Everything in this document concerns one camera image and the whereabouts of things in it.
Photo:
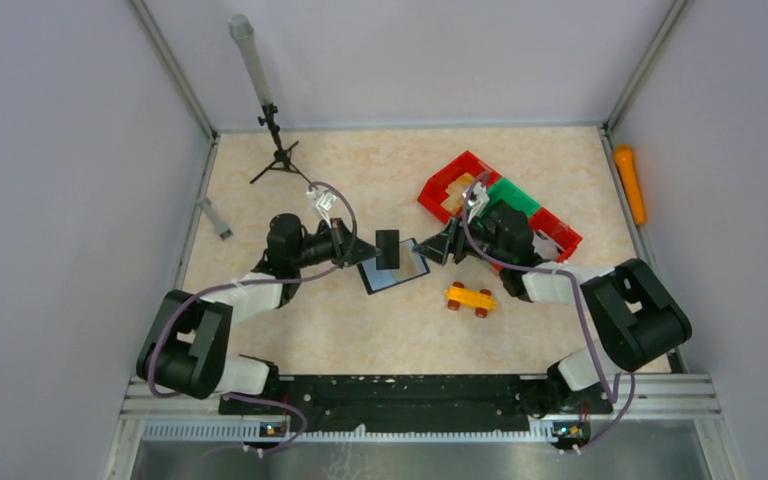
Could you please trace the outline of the black tripod with grey tube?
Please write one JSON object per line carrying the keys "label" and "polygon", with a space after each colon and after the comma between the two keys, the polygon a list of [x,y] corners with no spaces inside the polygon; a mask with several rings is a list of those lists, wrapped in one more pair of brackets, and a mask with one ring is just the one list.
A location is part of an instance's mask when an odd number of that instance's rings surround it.
{"label": "black tripod with grey tube", "polygon": [[268,129],[275,146],[273,160],[250,180],[250,184],[254,184],[267,172],[272,171],[299,175],[309,183],[308,177],[292,161],[293,150],[298,145],[298,141],[289,146],[283,144],[281,128],[275,120],[278,108],[268,85],[265,69],[256,45],[255,30],[249,18],[244,14],[233,15],[229,21],[229,34],[242,56],[261,108],[261,115],[257,118],[258,123]]}

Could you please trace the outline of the red bin with plastic bags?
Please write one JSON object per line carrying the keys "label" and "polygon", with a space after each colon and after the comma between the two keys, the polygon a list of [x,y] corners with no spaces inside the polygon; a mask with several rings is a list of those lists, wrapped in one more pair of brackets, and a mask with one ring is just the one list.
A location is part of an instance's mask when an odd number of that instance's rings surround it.
{"label": "red bin with plastic bags", "polygon": [[535,250],[542,260],[567,260],[582,241],[580,234],[543,207],[528,220]]}

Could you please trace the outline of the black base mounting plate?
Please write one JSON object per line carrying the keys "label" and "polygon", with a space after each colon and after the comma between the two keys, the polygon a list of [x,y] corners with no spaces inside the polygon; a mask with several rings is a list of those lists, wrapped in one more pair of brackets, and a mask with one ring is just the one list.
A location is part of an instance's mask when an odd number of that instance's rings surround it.
{"label": "black base mounting plate", "polygon": [[600,386],[570,391],[546,376],[296,375],[268,381],[265,404],[222,399],[222,415],[293,415],[300,410],[311,433],[519,432],[548,415],[609,414]]}

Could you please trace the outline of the orange flashlight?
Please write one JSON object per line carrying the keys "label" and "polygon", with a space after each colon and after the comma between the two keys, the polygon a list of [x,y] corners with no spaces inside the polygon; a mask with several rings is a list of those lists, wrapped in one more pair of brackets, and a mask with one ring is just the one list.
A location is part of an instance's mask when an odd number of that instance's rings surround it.
{"label": "orange flashlight", "polygon": [[635,168],[635,156],[628,144],[614,148],[613,160],[619,173],[626,200],[636,226],[646,223],[647,215]]}

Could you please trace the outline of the red bin with wooden blocks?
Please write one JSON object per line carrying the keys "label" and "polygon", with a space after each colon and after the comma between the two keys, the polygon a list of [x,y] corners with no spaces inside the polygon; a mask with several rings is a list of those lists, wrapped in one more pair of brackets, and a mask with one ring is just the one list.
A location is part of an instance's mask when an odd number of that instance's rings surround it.
{"label": "red bin with wooden blocks", "polygon": [[446,223],[462,207],[462,201],[457,196],[464,192],[477,175],[486,170],[491,172],[488,184],[500,178],[472,152],[464,151],[425,182],[417,201],[433,217]]}

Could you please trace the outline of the small grey tool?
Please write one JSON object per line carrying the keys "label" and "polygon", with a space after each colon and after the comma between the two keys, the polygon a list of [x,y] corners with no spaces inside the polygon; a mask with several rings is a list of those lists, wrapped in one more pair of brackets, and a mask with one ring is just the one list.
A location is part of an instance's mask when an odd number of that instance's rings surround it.
{"label": "small grey tool", "polygon": [[222,240],[225,241],[228,238],[230,238],[233,235],[233,231],[229,224],[224,221],[217,211],[213,208],[213,204],[211,200],[204,196],[199,198],[196,201],[196,205],[202,210],[202,212],[207,216],[207,218],[212,223],[214,230],[217,234],[217,236]]}

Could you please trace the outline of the black leather card holder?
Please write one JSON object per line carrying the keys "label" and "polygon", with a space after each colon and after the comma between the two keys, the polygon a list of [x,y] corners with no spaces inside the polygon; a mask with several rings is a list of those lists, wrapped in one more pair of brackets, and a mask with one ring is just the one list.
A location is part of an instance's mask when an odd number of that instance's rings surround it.
{"label": "black leather card holder", "polygon": [[379,254],[358,265],[366,293],[374,295],[428,275],[427,261],[414,251],[417,245],[415,238],[402,239],[398,230],[377,230]]}

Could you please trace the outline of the yellow toy brick car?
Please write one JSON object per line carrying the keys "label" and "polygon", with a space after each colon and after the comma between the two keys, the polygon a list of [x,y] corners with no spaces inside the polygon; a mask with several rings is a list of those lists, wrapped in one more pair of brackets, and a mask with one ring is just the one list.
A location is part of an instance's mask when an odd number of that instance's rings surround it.
{"label": "yellow toy brick car", "polygon": [[490,290],[471,290],[461,282],[454,282],[444,291],[444,295],[449,310],[459,311],[462,308],[469,308],[478,318],[486,318],[498,307],[497,300]]}

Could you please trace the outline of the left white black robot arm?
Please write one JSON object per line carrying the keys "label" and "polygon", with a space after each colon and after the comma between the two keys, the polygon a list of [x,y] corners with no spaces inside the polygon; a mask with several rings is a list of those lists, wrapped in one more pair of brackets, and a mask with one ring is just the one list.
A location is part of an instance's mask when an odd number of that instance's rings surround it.
{"label": "left white black robot arm", "polygon": [[269,379],[269,364],[229,354],[232,327],[287,305],[306,280],[303,269],[323,263],[348,268],[379,253],[339,218],[308,232],[295,214],[275,216],[250,273],[199,293],[175,289],[164,296],[138,355],[137,376],[159,398],[233,392],[257,413],[274,410],[281,388]]}

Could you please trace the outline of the green plastic bin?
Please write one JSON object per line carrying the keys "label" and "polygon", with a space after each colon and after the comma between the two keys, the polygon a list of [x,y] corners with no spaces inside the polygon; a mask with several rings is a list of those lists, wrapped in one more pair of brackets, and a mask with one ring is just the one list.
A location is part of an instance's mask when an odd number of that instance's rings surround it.
{"label": "green plastic bin", "polygon": [[488,211],[499,202],[504,202],[513,209],[523,212],[527,217],[531,217],[541,208],[539,202],[507,178],[501,178],[489,186],[487,194],[489,203],[485,211]]}

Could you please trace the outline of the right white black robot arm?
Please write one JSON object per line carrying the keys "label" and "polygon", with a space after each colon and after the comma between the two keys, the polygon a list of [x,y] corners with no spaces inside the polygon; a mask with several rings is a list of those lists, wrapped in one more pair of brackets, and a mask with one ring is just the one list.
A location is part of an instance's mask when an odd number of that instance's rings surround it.
{"label": "right white black robot arm", "polygon": [[486,214],[453,217],[414,247],[439,265],[468,256],[500,266],[505,291],[528,303],[573,306],[583,321],[585,345],[552,364],[533,397],[533,415],[572,412],[587,397],[611,394],[610,380],[631,374],[685,343],[692,326],[652,268],[632,258],[609,268],[550,261],[534,244],[528,217],[504,201]]}

